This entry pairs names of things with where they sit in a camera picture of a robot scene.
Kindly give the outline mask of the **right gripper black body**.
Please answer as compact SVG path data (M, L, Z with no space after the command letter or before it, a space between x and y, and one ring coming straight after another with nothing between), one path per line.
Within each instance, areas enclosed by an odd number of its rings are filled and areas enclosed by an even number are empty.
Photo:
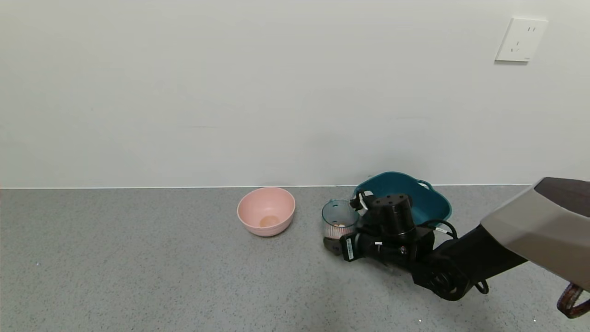
M366 233L354 232L342 236L339 239L342 256L346 262L358 259L373 259L377 262L385 262L382 254L382 241L378 237Z

